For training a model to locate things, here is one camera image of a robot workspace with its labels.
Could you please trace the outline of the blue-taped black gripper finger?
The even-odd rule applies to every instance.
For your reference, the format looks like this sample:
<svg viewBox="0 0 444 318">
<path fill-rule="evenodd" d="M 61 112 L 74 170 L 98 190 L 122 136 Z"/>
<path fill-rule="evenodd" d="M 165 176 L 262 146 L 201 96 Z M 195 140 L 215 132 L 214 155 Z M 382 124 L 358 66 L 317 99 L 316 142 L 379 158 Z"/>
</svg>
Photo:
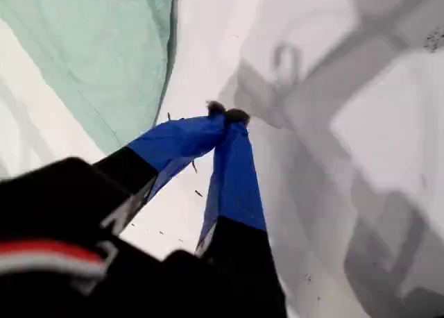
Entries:
<svg viewBox="0 0 444 318">
<path fill-rule="evenodd" d="M 228 126 L 225 107 L 211 101 L 202 117 L 169 120 L 94 163 L 130 197 L 101 222 L 120 233 L 177 174 L 221 142 Z"/>
<path fill-rule="evenodd" d="M 239 109 L 225 113 L 225 136 L 214 150 L 196 252 L 214 272 L 221 312 L 228 317 L 286 317 L 248 136 L 249 120 Z"/>
</svg>

